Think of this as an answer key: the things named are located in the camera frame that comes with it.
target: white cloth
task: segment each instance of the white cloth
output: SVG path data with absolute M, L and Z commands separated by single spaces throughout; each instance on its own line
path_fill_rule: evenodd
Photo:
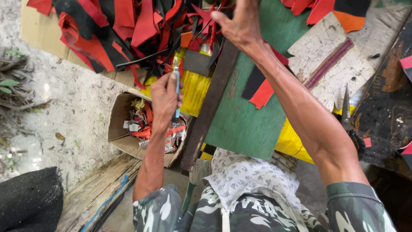
M 299 186 L 294 171 L 283 165 L 287 160 L 274 153 L 270 162 L 217 148 L 212 159 L 212 174 L 205 177 L 222 204 L 222 211 L 233 211 L 243 194 L 259 193 L 275 199 L 292 218 L 300 232 L 308 229 L 302 218 L 302 205 L 295 193 Z

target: blue cord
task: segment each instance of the blue cord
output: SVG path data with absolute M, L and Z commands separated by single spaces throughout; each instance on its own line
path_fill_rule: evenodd
M 115 194 L 113 196 L 111 196 L 109 199 L 107 199 L 107 201 L 103 202 L 103 204 L 99 207 L 99 209 L 97 210 L 96 214 L 90 219 L 90 221 L 88 221 L 82 229 L 82 232 L 84 232 L 84 230 L 86 229 L 86 227 L 94 220 L 94 218 L 97 216 L 97 214 L 99 213 L 100 209 L 107 203 L 109 202 L 114 196 L 116 196 L 123 188 L 123 186 L 126 184 L 127 181 L 127 175 L 124 174 L 124 179 L 122 181 L 122 186 L 119 188 L 119 190 L 117 192 L 115 192 Z

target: camouflage shirt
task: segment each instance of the camouflage shirt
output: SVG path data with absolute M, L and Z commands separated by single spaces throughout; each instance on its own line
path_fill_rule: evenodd
M 394 232 L 389 215 L 372 187 L 353 182 L 339 182 L 326 187 L 327 216 L 332 232 Z M 214 190 L 207 186 L 198 203 L 187 211 L 180 209 L 181 199 L 174 185 L 151 193 L 133 204 L 136 232 L 220 232 L 221 204 Z M 302 215 L 310 232 L 326 232 L 308 209 Z M 230 231 L 296 232 L 296 224 L 272 198 L 245 194 L 230 212 Z

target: dark wooden surface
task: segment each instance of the dark wooden surface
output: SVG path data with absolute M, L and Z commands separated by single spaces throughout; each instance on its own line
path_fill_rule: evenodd
M 226 84 L 233 73 L 238 54 L 239 50 L 227 40 L 180 162 L 180 167 L 184 170 L 192 171 L 196 163 L 197 155 L 218 109 Z
M 398 172 L 412 179 L 406 162 L 395 150 L 412 140 L 412 83 L 399 65 L 399 59 L 412 55 L 412 15 L 383 60 L 356 110 L 353 126 L 372 146 L 363 161 Z

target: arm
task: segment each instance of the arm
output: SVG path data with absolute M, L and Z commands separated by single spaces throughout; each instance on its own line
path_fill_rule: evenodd
M 176 75 L 169 73 L 151 85 L 153 126 L 152 136 L 133 190 L 133 202 L 138 201 L 163 184 L 164 143 L 166 132 L 177 107 L 182 106 L 183 93 L 176 94 Z
M 338 120 L 276 58 L 259 29 L 257 0 L 237 0 L 233 20 L 213 19 L 236 47 L 246 53 L 271 84 L 293 129 L 313 159 L 326 186 L 335 182 L 369 185 L 357 150 Z

